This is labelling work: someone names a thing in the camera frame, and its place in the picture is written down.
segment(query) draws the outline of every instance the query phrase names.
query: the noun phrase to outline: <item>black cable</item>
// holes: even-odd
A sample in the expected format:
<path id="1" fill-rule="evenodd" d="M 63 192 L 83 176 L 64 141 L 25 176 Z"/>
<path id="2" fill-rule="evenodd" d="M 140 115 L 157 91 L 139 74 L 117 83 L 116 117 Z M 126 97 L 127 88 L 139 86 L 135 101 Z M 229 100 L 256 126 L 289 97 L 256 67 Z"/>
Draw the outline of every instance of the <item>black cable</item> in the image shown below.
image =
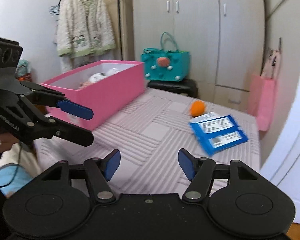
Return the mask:
<path id="1" fill-rule="evenodd" d="M 14 179 L 15 179 L 17 173 L 18 173 L 19 166 L 20 166 L 20 159 L 21 159 L 21 150 L 22 150 L 21 141 L 19 141 L 19 145 L 20 145 L 20 150 L 19 150 L 19 153 L 18 153 L 18 163 L 17 163 L 16 170 L 14 171 L 14 174 L 13 174 L 12 179 L 10 180 L 10 182 L 7 183 L 6 185 L 0 186 L 0 188 L 9 186 L 14 181 Z"/>
<path id="2" fill-rule="evenodd" d="M 122 52 L 122 31 L 121 31 L 121 5 L 120 0 L 117 2 L 118 6 L 118 20 L 119 20 L 119 41 L 120 41 L 120 54 L 121 54 L 121 60 L 123 60 L 123 52 Z"/>

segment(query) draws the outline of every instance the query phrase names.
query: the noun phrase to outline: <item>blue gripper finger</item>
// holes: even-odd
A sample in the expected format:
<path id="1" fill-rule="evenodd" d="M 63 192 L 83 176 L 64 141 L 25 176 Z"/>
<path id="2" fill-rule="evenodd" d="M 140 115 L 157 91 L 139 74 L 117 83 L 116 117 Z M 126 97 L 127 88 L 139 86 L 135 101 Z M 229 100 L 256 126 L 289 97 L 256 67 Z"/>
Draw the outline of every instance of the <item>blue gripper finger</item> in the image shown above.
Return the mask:
<path id="1" fill-rule="evenodd" d="M 121 161 L 121 153 L 119 150 L 114 150 L 110 153 L 111 158 L 108 160 L 106 164 L 106 169 L 104 172 L 104 177 L 106 181 L 111 180 L 112 176 L 114 175 L 115 171 L 118 169 Z"/>
<path id="2" fill-rule="evenodd" d="M 193 180 L 195 176 L 194 163 L 195 157 L 193 157 L 186 149 L 180 149 L 178 152 L 178 161 L 181 169 L 186 175 L 188 180 Z"/>
<path id="3" fill-rule="evenodd" d="M 93 117 L 93 111 L 90 108 L 81 106 L 69 100 L 58 101 L 57 106 L 63 112 L 75 115 L 85 120 L 90 120 Z"/>

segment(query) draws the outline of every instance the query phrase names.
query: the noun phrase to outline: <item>teal basket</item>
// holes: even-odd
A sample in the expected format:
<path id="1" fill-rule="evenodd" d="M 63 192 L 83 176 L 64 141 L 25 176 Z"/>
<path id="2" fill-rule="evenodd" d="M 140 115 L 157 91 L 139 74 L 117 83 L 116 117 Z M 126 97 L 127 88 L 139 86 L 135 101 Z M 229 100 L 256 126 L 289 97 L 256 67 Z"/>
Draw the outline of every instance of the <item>teal basket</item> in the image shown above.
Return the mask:
<path id="1" fill-rule="evenodd" d="M 174 44 L 175 51 L 165 51 L 163 46 L 163 36 L 168 35 Z M 160 38 L 161 49 L 147 48 L 143 50 L 141 61 L 145 65 L 145 78 L 148 80 L 175 81 L 183 80 L 189 73 L 190 53 L 179 51 L 178 45 L 173 36 L 164 32 Z M 157 63 L 159 57 L 167 57 L 170 65 L 161 67 Z"/>

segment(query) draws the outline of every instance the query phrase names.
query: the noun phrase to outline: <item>open box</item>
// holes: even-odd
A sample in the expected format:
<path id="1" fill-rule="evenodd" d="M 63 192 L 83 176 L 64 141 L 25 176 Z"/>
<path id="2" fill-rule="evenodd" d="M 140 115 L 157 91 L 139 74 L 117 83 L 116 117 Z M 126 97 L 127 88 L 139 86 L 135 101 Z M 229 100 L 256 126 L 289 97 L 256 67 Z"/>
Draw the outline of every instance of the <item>open box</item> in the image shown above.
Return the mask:
<path id="1" fill-rule="evenodd" d="M 120 72 L 108 76 L 88 87 L 80 88 L 95 73 L 106 73 L 112 68 Z M 52 116 L 88 130 L 94 130 L 145 91 L 143 62 L 101 60 L 42 83 L 43 86 L 64 93 L 71 101 L 93 110 L 90 120 L 67 114 L 59 108 L 48 107 Z"/>

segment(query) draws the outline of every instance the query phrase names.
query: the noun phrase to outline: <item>door handle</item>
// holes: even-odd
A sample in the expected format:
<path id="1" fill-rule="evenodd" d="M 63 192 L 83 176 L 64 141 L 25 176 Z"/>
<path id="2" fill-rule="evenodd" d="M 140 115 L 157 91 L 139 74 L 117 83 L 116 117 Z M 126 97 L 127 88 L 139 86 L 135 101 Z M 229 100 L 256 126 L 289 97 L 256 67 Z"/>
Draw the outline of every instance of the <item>door handle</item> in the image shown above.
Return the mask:
<path id="1" fill-rule="evenodd" d="M 226 16 L 227 15 L 227 4 L 224 3 L 223 4 L 223 16 Z"/>
<path id="2" fill-rule="evenodd" d="M 234 101 L 234 100 L 228 99 L 228 102 L 231 103 L 231 104 L 235 104 L 235 105 L 240 105 L 241 104 L 241 100 Z"/>
<path id="3" fill-rule="evenodd" d="M 170 1 L 167 1 L 167 12 L 170 12 Z"/>
<path id="4" fill-rule="evenodd" d="M 179 13 L 179 1 L 176 1 L 176 12 Z"/>

